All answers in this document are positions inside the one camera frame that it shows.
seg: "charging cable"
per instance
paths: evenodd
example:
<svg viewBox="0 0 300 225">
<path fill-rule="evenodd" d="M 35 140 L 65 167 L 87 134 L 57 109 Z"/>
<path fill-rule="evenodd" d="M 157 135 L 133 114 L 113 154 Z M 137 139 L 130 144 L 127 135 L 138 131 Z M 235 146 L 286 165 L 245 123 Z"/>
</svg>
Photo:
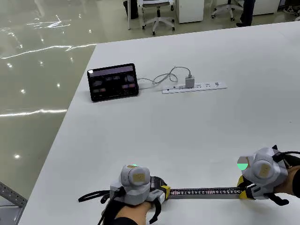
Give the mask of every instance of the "charging cable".
<svg viewBox="0 0 300 225">
<path fill-rule="evenodd" d="M 168 78 L 172 82 L 178 82 L 177 75 L 175 75 L 173 73 L 173 70 L 177 69 L 177 68 L 183 68 L 183 69 L 188 70 L 189 73 L 188 73 L 188 76 L 186 77 L 185 88 L 193 88 L 195 86 L 195 78 L 192 76 L 190 69 L 187 68 L 187 67 L 174 67 L 173 69 L 171 69 L 171 71 L 169 73 L 158 75 L 153 80 L 148 79 L 148 78 L 138 78 L 137 80 L 138 81 L 139 80 L 151 81 L 153 85 L 159 85 L 159 84 L 161 84 L 163 81 L 165 81 Z"/>
</svg>

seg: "yellow label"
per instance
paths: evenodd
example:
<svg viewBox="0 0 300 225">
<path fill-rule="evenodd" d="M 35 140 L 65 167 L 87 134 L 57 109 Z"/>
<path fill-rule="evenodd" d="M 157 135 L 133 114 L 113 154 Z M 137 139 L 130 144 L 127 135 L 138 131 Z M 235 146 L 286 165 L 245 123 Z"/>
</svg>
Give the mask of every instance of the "yellow label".
<svg viewBox="0 0 300 225">
<path fill-rule="evenodd" d="M 135 173 L 133 174 L 133 182 L 144 182 L 145 174 L 144 173 Z"/>
<path fill-rule="evenodd" d="M 262 164 L 259 176 L 266 178 L 269 174 L 271 167 L 268 164 Z"/>
</svg>

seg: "glossy floor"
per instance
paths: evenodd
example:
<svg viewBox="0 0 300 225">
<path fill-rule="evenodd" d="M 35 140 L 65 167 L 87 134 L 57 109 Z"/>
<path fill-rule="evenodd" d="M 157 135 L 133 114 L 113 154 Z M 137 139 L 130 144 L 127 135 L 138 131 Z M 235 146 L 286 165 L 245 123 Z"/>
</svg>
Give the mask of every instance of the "glossy floor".
<svg viewBox="0 0 300 225">
<path fill-rule="evenodd" d="M 212 20 L 209 0 L 205 12 L 203 22 L 176 24 L 175 32 L 161 25 L 157 35 L 235 26 L 228 15 Z M 279 12 L 253 23 L 291 20 Z M 30 196 L 95 43 L 151 36 L 138 20 L 127 30 L 121 0 L 0 0 L 0 180 Z"/>
</svg>

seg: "black cable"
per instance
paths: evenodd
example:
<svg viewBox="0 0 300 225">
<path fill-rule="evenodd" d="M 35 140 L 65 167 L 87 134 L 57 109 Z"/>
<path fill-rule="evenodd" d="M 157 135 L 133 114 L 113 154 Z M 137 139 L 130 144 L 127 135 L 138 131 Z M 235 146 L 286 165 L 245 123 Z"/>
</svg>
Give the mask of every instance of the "black cable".
<svg viewBox="0 0 300 225">
<path fill-rule="evenodd" d="M 278 152 L 274 156 L 272 156 L 272 158 L 275 162 L 278 163 L 285 158 L 285 155 L 288 155 L 288 154 L 300 154 L 300 152 L 299 151 Z"/>
<path fill-rule="evenodd" d="M 116 197 L 121 197 L 121 196 L 123 196 L 123 195 L 125 195 L 125 194 L 126 194 L 126 191 L 125 191 L 125 189 L 124 189 L 123 186 L 120 187 L 120 188 L 118 188 L 118 189 L 115 191 L 113 197 L 108 201 L 107 206 L 106 206 L 104 212 L 102 213 L 102 216 L 101 216 L 101 219 L 100 219 L 98 225 L 100 225 L 100 224 L 102 223 L 102 221 L 103 221 L 103 219 L 104 219 L 104 217 L 105 217 L 105 214 L 106 214 L 106 210 L 110 207 L 110 205 L 111 205 L 111 203 L 113 202 L 113 200 L 114 200 Z"/>
<path fill-rule="evenodd" d="M 287 154 L 299 154 L 300 155 L 300 151 L 286 151 L 286 152 L 282 152 L 282 155 L 287 155 Z"/>
</svg>

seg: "power strip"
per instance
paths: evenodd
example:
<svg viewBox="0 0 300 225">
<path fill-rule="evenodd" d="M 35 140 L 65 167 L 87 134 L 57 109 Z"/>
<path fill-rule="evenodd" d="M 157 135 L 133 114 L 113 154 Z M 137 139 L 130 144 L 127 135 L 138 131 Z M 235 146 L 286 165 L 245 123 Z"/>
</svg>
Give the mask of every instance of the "power strip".
<svg viewBox="0 0 300 225">
<path fill-rule="evenodd" d="M 164 88 L 162 90 L 163 94 L 180 93 L 180 92 L 190 92 L 199 90 L 216 90 L 216 89 L 226 89 L 227 86 L 223 82 L 205 82 L 205 83 L 195 83 L 194 88 L 185 88 L 185 85 L 176 85 L 173 87 Z"/>
</svg>

